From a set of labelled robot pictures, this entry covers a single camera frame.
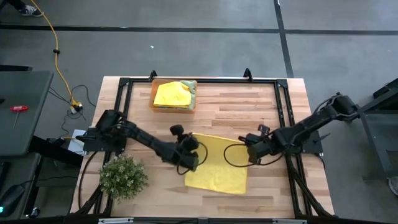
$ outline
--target black floor stripe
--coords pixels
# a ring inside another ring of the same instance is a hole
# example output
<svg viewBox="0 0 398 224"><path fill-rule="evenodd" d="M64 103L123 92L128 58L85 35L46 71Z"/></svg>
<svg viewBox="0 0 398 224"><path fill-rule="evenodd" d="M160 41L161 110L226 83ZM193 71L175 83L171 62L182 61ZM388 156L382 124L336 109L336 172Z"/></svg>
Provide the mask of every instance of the black floor stripe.
<svg viewBox="0 0 398 224"><path fill-rule="evenodd" d="M278 22L280 44L282 46L282 53L284 56L287 78L294 78L292 62L290 61L289 49L287 48L285 26L282 20L282 12L280 11L280 5L278 0L274 0L274 6L275 6L276 19Z"/></svg>
<svg viewBox="0 0 398 224"><path fill-rule="evenodd" d="M277 34L279 29L245 29L245 28L174 28L174 27L88 27L88 26L54 26L56 31L92 31L92 32L209 32L209 33L243 33L243 34ZM9 30L51 30L49 26L1 24L0 29Z"/></svg>
<svg viewBox="0 0 398 224"><path fill-rule="evenodd" d="M302 30L287 29L286 34L315 35L398 35L398 30Z"/></svg>

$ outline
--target yellow cable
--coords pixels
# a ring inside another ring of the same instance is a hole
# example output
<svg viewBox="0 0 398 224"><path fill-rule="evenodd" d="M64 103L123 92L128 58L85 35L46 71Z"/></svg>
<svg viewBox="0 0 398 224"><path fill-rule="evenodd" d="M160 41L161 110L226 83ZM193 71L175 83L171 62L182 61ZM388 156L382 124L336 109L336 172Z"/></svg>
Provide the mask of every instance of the yellow cable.
<svg viewBox="0 0 398 224"><path fill-rule="evenodd" d="M30 0L30 1L33 3L33 5L36 7L36 9L39 10L41 14L43 14L44 19L45 19L45 20L47 21L47 23L49 24L49 26L50 26L50 28L51 28L53 34L54 34L54 37L55 37L55 50L59 50L59 49L58 49L58 37L57 37L57 34L55 33L54 28L53 28L52 25L51 25L51 22L49 21L49 19L47 18L47 16L45 16L44 12L36 5L36 3L35 3L33 0ZM61 78L62 78L63 82L65 83L65 85L67 86L67 89L68 89L70 98L72 99L72 105L77 105L78 103L75 101L75 99L74 99L73 96L72 96L72 92L71 92L70 89L69 89L68 82L66 81L65 77L63 77L63 75L62 75L60 69L58 68L58 54L57 54L57 53L55 53L55 69L57 70L58 74L61 76Z"/></svg>

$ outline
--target yellow cloth in basket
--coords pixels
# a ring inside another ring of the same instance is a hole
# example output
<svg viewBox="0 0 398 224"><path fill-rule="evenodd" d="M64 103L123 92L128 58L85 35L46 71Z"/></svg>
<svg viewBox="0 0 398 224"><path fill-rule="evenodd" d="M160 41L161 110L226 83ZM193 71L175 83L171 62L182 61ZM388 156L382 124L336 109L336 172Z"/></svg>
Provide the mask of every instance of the yellow cloth in basket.
<svg viewBox="0 0 398 224"><path fill-rule="evenodd" d="M188 108L190 104L191 92L183 83L170 82L158 86L154 106Z"/></svg>
<svg viewBox="0 0 398 224"><path fill-rule="evenodd" d="M205 163L199 165L195 172L190 171L185 174L185 185L229 194L245 194L248 168L233 167L224 159L224 149L227 146L243 144L243 142L206 134L194 133L193 135L207 147L208 156ZM206 154L201 144L197 153L199 163L201 163ZM249 156L245 146L231 146L226 151L226 157L235 165L248 164Z"/></svg>

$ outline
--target wood plank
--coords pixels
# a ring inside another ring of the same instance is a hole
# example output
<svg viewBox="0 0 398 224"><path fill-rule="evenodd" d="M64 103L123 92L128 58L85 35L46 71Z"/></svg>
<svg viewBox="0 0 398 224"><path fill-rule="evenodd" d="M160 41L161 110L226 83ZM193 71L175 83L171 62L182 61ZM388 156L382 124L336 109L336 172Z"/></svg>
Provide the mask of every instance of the wood plank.
<svg viewBox="0 0 398 224"><path fill-rule="evenodd" d="M120 77L104 77L93 125L103 111L113 109ZM303 79L288 79L295 121L310 115ZM258 134L258 124L279 128L274 87L266 84L199 83L198 103L194 114L154 113L149 108L150 83L136 83L129 107L128 120L164 141L175 141L169 127L182 124L186 132L196 132L237 139L248 132ZM284 95L281 94L285 110ZM247 192L229 195L184 185L184 176L164 163L155 153L129 139L126 154L142 162L149 176L149 187L135 199L114 202L112 216L117 217L223 217L223 218L292 218L292 199L284 159L269 166L248 169ZM94 191L99 181L104 153L99 152L89 164L82 184L82 202ZM275 157L266 156L262 162ZM308 186L324 208L333 213L325 171L319 159L303 155ZM303 198L298 189L303 210ZM77 188L71 212L77 208Z"/></svg>

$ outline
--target green plant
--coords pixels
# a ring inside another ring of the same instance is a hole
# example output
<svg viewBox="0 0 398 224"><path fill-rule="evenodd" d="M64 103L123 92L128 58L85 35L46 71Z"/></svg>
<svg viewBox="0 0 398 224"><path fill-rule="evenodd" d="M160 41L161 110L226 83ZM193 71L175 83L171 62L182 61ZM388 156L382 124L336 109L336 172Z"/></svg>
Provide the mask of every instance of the green plant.
<svg viewBox="0 0 398 224"><path fill-rule="evenodd" d="M119 156L105 164L100 170L101 190L121 200L132 199L148 186L144 166L134 162L132 157Z"/></svg>

